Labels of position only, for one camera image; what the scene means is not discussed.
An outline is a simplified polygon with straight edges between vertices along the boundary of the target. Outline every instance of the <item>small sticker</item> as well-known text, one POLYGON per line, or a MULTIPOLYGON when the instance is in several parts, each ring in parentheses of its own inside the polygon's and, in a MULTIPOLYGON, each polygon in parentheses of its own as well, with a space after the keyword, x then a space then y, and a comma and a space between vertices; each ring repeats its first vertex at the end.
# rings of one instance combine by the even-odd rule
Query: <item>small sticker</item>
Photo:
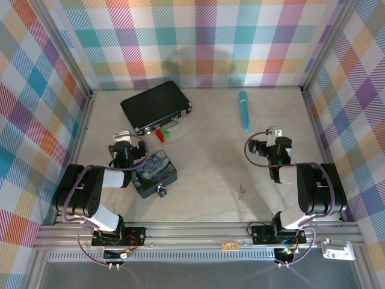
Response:
POLYGON ((222 251, 239 251, 238 242, 222 242, 222 251))

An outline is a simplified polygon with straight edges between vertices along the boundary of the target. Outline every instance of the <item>green object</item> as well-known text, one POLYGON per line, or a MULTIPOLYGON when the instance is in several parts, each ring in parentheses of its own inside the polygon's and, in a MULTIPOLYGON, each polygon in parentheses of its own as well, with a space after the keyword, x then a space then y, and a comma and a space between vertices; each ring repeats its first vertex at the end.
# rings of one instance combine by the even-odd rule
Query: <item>green object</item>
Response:
POLYGON ((164 138, 169 138, 170 137, 170 132, 168 130, 165 129, 165 130, 162 131, 162 133, 163 133, 164 138))

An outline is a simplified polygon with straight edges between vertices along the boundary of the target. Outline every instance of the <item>teal marker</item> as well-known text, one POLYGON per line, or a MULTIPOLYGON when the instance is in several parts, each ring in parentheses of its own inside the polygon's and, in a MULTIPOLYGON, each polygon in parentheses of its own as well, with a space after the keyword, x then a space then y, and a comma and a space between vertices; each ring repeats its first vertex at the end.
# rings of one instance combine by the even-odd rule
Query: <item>teal marker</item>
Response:
POLYGON ((241 107, 241 116, 242 116, 242 124, 245 129, 245 132, 248 132, 250 123, 248 121, 248 111, 247 111, 247 94, 246 92, 239 92, 239 106, 241 107))

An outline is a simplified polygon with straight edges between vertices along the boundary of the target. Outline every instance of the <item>red cap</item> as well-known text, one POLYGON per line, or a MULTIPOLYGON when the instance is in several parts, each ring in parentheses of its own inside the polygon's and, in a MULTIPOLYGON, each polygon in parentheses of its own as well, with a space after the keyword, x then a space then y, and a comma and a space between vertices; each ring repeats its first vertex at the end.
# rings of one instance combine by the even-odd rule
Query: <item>red cap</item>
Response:
POLYGON ((163 135, 163 133, 161 132, 161 130, 160 130, 160 129, 157 129, 157 130, 155 131, 155 133, 156 133, 156 135, 158 136, 158 138, 160 139, 160 141, 161 141, 162 143, 164 143, 164 142, 165 142, 165 138, 164 138, 164 135, 163 135))

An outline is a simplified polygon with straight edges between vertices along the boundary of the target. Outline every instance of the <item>plaid wallpaper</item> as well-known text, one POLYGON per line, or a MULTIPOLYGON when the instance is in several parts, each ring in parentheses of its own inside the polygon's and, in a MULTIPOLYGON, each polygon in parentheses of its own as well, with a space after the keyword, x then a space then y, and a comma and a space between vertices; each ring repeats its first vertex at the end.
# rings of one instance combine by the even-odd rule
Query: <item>plaid wallpaper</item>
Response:
POLYGON ((45 2, 97 89, 146 89, 169 79, 183 88, 298 86, 343 5, 343 0, 45 2))
POLYGON ((0 7, 0 288, 19 288, 85 97, 27 1, 0 7))
POLYGON ((361 0, 309 101, 385 288, 385 2, 361 0))

